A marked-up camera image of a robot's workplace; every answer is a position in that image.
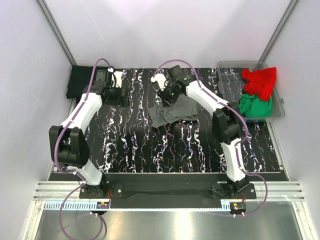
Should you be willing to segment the grey t shirt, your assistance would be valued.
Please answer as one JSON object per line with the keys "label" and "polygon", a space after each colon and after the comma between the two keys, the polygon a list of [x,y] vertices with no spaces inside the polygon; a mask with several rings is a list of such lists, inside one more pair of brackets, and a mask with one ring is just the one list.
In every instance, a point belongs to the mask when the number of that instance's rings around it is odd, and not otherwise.
{"label": "grey t shirt", "polygon": [[162,103],[147,110],[151,126],[159,128],[179,120],[196,121],[202,106],[194,99],[181,94],[175,103],[164,106]]}

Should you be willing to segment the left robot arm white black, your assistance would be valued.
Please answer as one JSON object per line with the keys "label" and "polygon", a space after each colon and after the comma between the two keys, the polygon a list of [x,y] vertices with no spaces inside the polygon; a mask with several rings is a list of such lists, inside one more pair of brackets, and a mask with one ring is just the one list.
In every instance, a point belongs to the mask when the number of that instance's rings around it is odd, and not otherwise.
{"label": "left robot arm white black", "polygon": [[83,89],[80,101],[60,125],[49,129],[51,158],[62,173],[72,173],[83,181],[82,190],[96,198],[108,195],[104,174],[90,160],[85,131],[103,105],[127,107],[129,87],[123,83],[123,72],[99,69]]}

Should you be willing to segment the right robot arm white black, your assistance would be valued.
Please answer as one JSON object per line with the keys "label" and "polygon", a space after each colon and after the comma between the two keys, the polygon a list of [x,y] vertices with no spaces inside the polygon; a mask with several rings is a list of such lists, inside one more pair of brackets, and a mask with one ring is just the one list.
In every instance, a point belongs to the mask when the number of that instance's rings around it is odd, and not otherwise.
{"label": "right robot arm white black", "polygon": [[168,104],[185,96],[195,100],[212,117],[212,134],[220,143],[226,161],[226,183],[213,186],[213,199],[242,199],[250,182],[244,168],[241,143],[248,135],[248,128],[239,113],[236,102],[228,102],[210,91],[197,75],[186,74],[179,65],[168,70],[169,76],[155,73],[152,83],[157,83],[158,94]]}

